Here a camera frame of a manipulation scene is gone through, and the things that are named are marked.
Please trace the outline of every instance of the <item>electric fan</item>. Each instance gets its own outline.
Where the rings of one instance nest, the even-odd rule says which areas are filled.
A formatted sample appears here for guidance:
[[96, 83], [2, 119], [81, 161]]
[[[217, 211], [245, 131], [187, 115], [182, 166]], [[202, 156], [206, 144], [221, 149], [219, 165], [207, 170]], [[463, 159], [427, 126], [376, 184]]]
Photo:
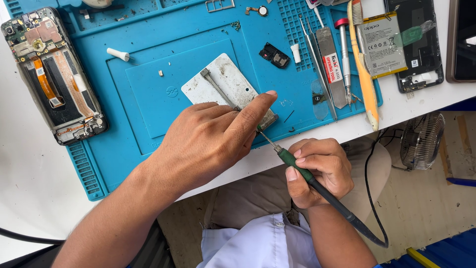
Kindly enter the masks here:
[[436, 160], [445, 129], [445, 119], [440, 112], [427, 113], [410, 119], [403, 131], [400, 159], [412, 171], [428, 169]]

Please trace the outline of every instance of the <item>brush bristles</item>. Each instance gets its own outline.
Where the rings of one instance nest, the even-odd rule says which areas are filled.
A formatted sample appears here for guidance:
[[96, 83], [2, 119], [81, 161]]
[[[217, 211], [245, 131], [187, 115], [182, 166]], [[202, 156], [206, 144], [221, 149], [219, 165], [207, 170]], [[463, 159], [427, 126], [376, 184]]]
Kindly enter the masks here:
[[360, 0], [352, 2], [352, 20], [354, 25], [364, 24], [364, 19], [362, 18], [362, 6], [360, 5]]

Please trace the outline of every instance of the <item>phone screen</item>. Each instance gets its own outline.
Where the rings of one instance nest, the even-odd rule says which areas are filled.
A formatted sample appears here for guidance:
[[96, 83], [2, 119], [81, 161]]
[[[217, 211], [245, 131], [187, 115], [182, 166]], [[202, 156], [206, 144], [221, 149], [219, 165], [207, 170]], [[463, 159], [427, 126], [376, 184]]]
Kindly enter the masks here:
[[476, 1], [459, 0], [455, 78], [476, 80]]

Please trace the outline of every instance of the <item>desk surface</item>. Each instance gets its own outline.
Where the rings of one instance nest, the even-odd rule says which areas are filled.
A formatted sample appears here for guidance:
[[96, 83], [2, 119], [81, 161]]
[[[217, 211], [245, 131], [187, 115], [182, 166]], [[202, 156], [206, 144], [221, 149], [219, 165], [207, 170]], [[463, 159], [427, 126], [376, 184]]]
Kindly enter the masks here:
[[[446, 65], [448, 1], [434, 0], [440, 49]], [[364, 15], [385, 12], [381, 0], [363, 0]], [[0, 4], [0, 21], [9, 19]], [[1, 88], [10, 98], [0, 99], [0, 227], [29, 236], [64, 239], [97, 202], [90, 202], [78, 180], [66, 148], [58, 146], [23, 84], [10, 49], [0, 42]], [[449, 84], [400, 94], [393, 75], [379, 80], [384, 104], [379, 108], [380, 128], [476, 96], [474, 84]], [[279, 141], [283, 147], [304, 138], [334, 137], [345, 142], [372, 131], [364, 113]], [[234, 167], [182, 198], [241, 179], [281, 164], [271, 145], [254, 149]], [[0, 263], [46, 245], [0, 236]]]

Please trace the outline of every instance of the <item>sim card tray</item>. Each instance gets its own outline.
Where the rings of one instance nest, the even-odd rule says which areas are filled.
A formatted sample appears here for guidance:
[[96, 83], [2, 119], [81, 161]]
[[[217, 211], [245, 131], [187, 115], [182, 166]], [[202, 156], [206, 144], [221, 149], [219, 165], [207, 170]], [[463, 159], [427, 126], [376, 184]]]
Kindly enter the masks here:
[[[205, 6], [207, 7], [207, 11], [208, 11], [208, 12], [213, 12], [213, 11], [224, 10], [224, 9], [229, 9], [229, 8], [234, 8], [234, 7], [235, 7], [235, 2], [234, 2], [233, 0], [231, 0], [231, 5], [225, 6], [225, 7], [221, 5], [221, 2], [222, 2], [222, 1], [223, 1], [223, 0], [208, 0], [208, 1], [206, 1], [206, 2], [205, 2]], [[215, 7], [215, 2], [219, 2], [219, 3], [220, 3], [220, 7], [219, 7], [219, 8], [216, 8], [216, 7]], [[213, 9], [212, 9], [212, 10], [209, 10], [209, 9], [208, 9], [208, 4], [210, 4], [210, 3], [213, 4]]]

